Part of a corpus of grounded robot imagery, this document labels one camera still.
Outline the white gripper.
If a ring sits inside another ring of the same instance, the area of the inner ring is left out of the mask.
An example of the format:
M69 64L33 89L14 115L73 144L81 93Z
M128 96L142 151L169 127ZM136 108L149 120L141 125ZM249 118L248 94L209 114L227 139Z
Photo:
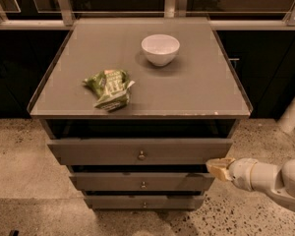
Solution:
M206 162L207 171L220 181L231 181L235 187L248 192L253 191L251 184L251 172L256 159L233 157L214 158Z

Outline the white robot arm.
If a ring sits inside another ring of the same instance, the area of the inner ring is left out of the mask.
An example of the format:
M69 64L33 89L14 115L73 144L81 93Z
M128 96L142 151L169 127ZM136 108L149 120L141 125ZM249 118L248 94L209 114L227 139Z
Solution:
M295 159L279 166L254 158L225 157L210 159L206 168L220 181L229 181L248 192L264 193L278 205L295 212Z

